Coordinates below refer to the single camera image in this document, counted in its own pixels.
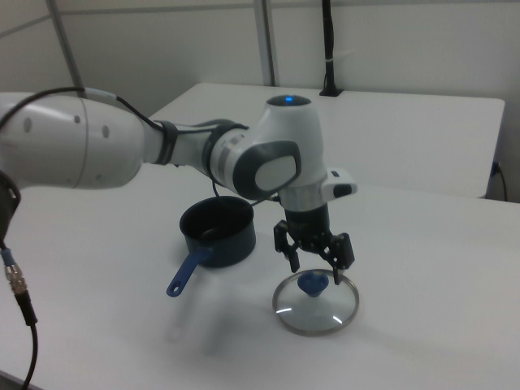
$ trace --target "black wire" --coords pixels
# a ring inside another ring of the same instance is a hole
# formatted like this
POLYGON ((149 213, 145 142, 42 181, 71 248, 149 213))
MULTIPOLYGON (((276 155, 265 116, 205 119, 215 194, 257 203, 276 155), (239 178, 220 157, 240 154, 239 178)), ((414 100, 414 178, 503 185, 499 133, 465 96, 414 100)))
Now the black wire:
POLYGON ((500 177, 502 179, 502 187, 504 187, 504 202, 507 202, 507 187, 505 186, 504 172, 502 172, 502 169, 501 169, 500 165, 496 169, 496 172, 500 174, 500 177))
MULTIPOLYGON (((220 197, 219 192, 217 191, 217 183, 214 180, 211 181, 211 186, 213 187, 214 195, 220 200, 221 197, 220 197)), ((256 206, 256 205, 258 205, 258 204, 260 204, 260 203, 262 203, 264 201, 270 201, 270 200, 272 200, 272 198, 268 197, 266 199, 261 199, 259 201, 254 201, 253 203, 250 203, 250 205, 253 207, 253 206, 256 206)))
POLYGON ((163 126, 161 126, 158 123, 152 122, 148 118, 146 118, 141 112, 137 110, 134 106, 132 106, 129 102, 124 100, 122 97, 116 97, 118 102, 121 102, 124 106, 126 106, 131 112, 133 112, 137 117, 143 120, 146 124, 148 124, 150 127, 159 130, 160 132, 164 132, 163 126))
POLYGON ((214 128, 203 128, 200 130, 179 130, 179 134, 198 134, 199 132, 213 132, 214 128))
POLYGON ((36 368, 36 360, 38 358, 38 333, 36 331, 36 325, 31 325, 31 333, 32 333, 32 359, 31 366, 29 367, 29 371, 27 376, 25 377, 24 384, 22 385, 21 390, 27 390, 29 384, 31 383, 31 378, 34 374, 34 369, 36 368))
POLYGON ((0 119, 0 130, 4 127, 7 121, 22 108, 27 106, 29 103, 34 102, 44 96, 51 95, 53 93, 63 93, 63 92, 84 92, 85 88, 78 87, 63 87, 63 88, 55 88, 55 89, 47 89, 46 91, 41 91, 35 93, 31 96, 27 96, 24 100, 18 102, 15 106, 13 106, 3 117, 0 119))

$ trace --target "metal connector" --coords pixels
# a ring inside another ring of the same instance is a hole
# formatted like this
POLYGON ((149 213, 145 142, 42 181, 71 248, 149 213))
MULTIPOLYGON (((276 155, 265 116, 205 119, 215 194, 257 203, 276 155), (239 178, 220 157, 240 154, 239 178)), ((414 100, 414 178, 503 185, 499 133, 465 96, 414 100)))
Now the metal connector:
POLYGON ((25 283, 24 275, 18 264, 6 266, 6 277, 11 285, 11 290, 15 295, 25 293, 27 291, 27 284, 25 283))

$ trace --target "blue knob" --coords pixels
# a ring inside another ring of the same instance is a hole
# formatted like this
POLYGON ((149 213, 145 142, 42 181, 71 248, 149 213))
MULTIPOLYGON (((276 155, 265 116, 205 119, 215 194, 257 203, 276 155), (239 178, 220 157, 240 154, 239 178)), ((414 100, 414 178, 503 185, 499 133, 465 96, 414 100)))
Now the blue knob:
POLYGON ((309 297, 319 297, 328 286, 328 278, 324 274, 306 271, 298 278, 298 287, 309 297))

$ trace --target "table surface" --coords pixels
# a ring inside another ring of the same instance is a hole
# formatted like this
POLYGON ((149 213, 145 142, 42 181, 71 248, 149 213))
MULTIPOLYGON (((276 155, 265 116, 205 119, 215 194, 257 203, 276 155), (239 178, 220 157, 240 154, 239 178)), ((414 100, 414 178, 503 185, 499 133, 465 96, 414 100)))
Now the table surface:
POLYGON ((194 124, 215 118, 254 125, 267 99, 298 94, 316 105, 327 165, 359 183, 482 197, 504 102, 476 97, 198 84, 155 117, 194 124))
MULTIPOLYGON (((23 196, 6 243, 39 318, 40 388, 520 386, 519 205, 370 184, 331 202, 332 231, 353 243, 346 275, 361 305, 343 331, 305 338, 271 311, 290 275, 273 250, 279 205, 255 207, 245 261, 197 269, 171 298, 187 254, 178 221, 212 196, 205 176, 146 165, 123 188, 23 196)), ((326 266, 309 253, 301 264, 326 266)), ((0 297, 0 371, 23 378, 30 331, 7 283, 0 297)))

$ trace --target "robotic arm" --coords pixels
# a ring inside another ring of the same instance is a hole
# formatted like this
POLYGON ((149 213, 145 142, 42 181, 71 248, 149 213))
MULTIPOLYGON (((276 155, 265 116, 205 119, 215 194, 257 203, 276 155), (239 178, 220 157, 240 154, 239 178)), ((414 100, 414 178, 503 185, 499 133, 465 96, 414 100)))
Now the robotic arm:
MULTIPOLYGON (((27 96, 0 93, 0 116, 27 96)), ((292 272, 299 268, 298 249, 318 254, 339 283, 338 271, 354 257, 349 236, 330 232, 327 203, 355 193, 357 186, 346 171, 324 166, 319 118, 309 99, 273 97, 252 128, 222 119, 191 127, 158 124, 162 131, 107 104, 46 97, 0 128, 0 170, 21 189, 106 189, 126 184, 142 163, 172 163, 195 167, 251 200, 278 193, 287 221, 275 226, 275 249, 292 272)))

